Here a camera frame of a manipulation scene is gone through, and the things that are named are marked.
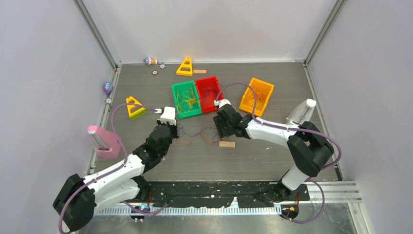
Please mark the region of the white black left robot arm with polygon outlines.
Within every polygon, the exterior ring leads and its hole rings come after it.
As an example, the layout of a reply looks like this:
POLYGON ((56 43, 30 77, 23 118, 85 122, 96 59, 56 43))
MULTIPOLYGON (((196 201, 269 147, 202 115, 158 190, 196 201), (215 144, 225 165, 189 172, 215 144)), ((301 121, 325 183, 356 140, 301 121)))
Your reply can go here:
POLYGON ((126 159, 98 173, 68 177, 53 202, 59 214, 59 231, 76 232, 101 210, 118 202, 149 197, 150 186, 143 174, 157 166, 178 137, 177 124, 157 121, 146 141, 126 159))

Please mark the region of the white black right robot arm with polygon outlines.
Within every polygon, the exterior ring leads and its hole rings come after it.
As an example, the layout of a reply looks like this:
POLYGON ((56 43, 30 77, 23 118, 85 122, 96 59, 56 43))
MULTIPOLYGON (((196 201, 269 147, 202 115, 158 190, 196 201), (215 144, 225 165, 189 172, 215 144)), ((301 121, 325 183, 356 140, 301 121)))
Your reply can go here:
POLYGON ((220 138, 235 135, 272 142, 289 149, 294 165, 276 185, 274 193, 280 199, 291 200, 303 182, 318 176, 335 152, 326 137, 309 121, 286 125, 251 114, 243 117, 230 104, 219 108, 213 121, 220 138))

